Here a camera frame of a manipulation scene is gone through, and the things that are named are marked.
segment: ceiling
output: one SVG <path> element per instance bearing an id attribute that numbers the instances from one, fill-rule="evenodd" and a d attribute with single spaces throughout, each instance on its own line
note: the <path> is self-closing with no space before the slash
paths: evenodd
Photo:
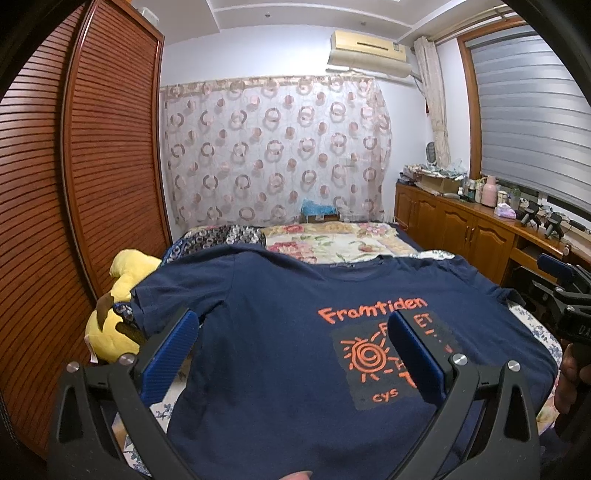
<path id="1" fill-rule="evenodd" d="M 253 25 L 319 25 L 412 44 L 502 0 L 133 0 L 159 19 L 166 44 Z"/>

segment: sheer curtain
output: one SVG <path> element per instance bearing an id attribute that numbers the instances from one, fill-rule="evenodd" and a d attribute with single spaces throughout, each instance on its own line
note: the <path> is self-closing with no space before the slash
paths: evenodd
<path id="1" fill-rule="evenodd" d="M 391 121 L 366 76 L 166 87 L 163 148 L 181 229 L 298 221 L 304 199 L 380 219 Z"/>

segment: metal screw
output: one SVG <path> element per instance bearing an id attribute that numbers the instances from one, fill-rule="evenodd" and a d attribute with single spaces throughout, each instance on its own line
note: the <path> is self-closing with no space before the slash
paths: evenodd
<path id="1" fill-rule="evenodd" d="M 66 365 L 66 370 L 68 371 L 68 373 L 74 373 L 77 372 L 78 369 L 80 368 L 80 364 L 78 362 L 70 362 L 69 364 Z"/>
<path id="2" fill-rule="evenodd" d="M 468 357 L 466 355 L 464 355 L 463 353 L 456 353 L 452 357 L 452 360 L 456 365 L 459 365 L 460 367 L 463 367 L 464 365 L 466 365 L 468 363 Z"/>
<path id="3" fill-rule="evenodd" d="M 124 353 L 117 360 L 121 365 L 131 365 L 135 362 L 135 355 L 132 353 Z"/>
<path id="4" fill-rule="evenodd" d="M 511 370 L 512 372 L 518 372 L 519 370 L 521 370 L 521 365 L 516 360 L 509 360 L 507 366 L 509 367 L 509 370 Z"/>

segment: cardboard box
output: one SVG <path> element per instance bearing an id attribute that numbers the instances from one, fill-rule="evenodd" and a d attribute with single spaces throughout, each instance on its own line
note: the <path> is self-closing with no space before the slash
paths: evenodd
<path id="1" fill-rule="evenodd" d="M 462 185 L 461 180 L 440 179 L 425 174 L 421 175 L 420 181 L 425 187 L 439 193 L 457 193 L 458 188 Z"/>
<path id="2" fill-rule="evenodd" d="M 339 215 L 308 215 L 304 221 L 306 223 L 338 222 Z"/>

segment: plastic bag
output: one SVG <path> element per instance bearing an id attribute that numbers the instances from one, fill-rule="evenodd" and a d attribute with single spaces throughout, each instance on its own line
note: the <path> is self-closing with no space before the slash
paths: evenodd
<path id="1" fill-rule="evenodd" d="M 501 218 L 513 218 L 515 219 L 517 215 L 515 211 L 511 208 L 510 205 L 506 203 L 500 203 L 495 208 L 495 215 Z"/>
<path id="2" fill-rule="evenodd" d="M 319 205 L 312 200 L 304 200 L 301 204 L 301 212 L 304 216 L 310 215 L 336 215 L 337 209 L 332 205 Z"/>

